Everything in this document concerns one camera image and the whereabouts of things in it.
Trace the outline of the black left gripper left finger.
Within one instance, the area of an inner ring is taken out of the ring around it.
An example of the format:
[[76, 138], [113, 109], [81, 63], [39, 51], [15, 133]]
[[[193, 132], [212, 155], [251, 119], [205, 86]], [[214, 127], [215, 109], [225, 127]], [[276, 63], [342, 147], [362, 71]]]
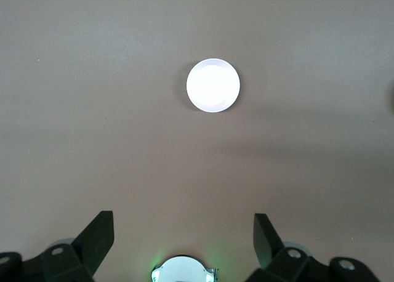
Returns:
[[113, 212], [101, 211], [70, 244], [25, 261], [17, 252], [2, 252], [1, 281], [94, 281], [114, 240]]

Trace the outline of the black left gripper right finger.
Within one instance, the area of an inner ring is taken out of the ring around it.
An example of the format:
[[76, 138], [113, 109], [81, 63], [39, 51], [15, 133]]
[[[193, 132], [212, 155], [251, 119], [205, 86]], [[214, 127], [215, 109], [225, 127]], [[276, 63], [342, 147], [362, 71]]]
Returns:
[[378, 281], [371, 269], [350, 257], [335, 257], [329, 265], [305, 251], [285, 246], [266, 214], [254, 215], [253, 245], [260, 267], [248, 281]]

